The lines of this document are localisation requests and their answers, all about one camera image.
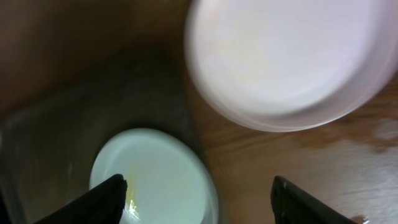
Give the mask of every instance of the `wooden table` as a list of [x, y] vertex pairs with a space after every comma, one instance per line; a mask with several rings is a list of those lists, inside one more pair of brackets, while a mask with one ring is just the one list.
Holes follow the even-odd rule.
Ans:
[[6, 34], [0, 37], [0, 114], [137, 40], [164, 40], [184, 74], [207, 163], [232, 224], [274, 222], [269, 194], [275, 175], [348, 217], [398, 222], [398, 79], [365, 106], [319, 128], [296, 133], [244, 128], [215, 113], [188, 79], [182, 55], [188, 5], [187, 0], [6, 1], [0, 9], [10, 21], [0, 26]]

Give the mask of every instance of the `yellow residue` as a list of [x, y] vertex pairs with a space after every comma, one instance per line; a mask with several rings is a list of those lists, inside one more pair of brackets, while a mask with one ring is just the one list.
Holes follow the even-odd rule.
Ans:
[[136, 178], [132, 170], [130, 170], [127, 180], [127, 192], [126, 192], [126, 204], [124, 209], [128, 212], [129, 216], [136, 221], [139, 220], [139, 214], [137, 212], [137, 185]]

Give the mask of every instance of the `dark object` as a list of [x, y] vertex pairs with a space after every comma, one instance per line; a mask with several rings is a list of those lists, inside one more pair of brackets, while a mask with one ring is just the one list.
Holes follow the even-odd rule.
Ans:
[[126, 201], [127, 182], [113, 175], [72, 203], [36, 224], [118, 224]]
[[37, 222], [87, 192], [98, 152], [121, 131], [158, 129], [202, 155], [167, 48], [132, 47], [84, 74], [0, 121], [0, 190], [13, 224]]
[[276, 224], [355, 224], [279, 176], [272, 185], [271, 204]]
[[6, 206], [2, 201], [2, 195], [0, 194], [0, 223], [2, 224], [11, 224], [11, 221], [8, 217], [8, 213], [6, 210]]

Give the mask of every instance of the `round white container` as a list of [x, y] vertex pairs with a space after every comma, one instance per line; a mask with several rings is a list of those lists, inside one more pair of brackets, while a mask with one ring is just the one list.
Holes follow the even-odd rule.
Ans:
[[201, 0], [186, 30], [199, 92], [262, 131], [313, 128], [355, 110], [398, 61], [395, 0]]
[[122, 224], [217, 224], [210, 176], [186, 145], [153, 129], [131, 129], [99, 152], [90, 189], [122, 174], [127, 180]]

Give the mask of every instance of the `black plastic piece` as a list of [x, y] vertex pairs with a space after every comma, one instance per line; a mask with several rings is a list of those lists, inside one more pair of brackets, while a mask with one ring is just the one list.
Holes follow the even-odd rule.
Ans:
[[275, 224], [355, 224], [279, 176], [272, 185], [271, 204]]
[[2, 195], [0, 194], [0, 223], [2, 224], [11, 224], [11, 221], [8, 217], [8, 213], [6, 210], [6, 206], [2, 200]]
[[36, 224], [119, 224], [127, 182], [115, 174], [89, 192]]

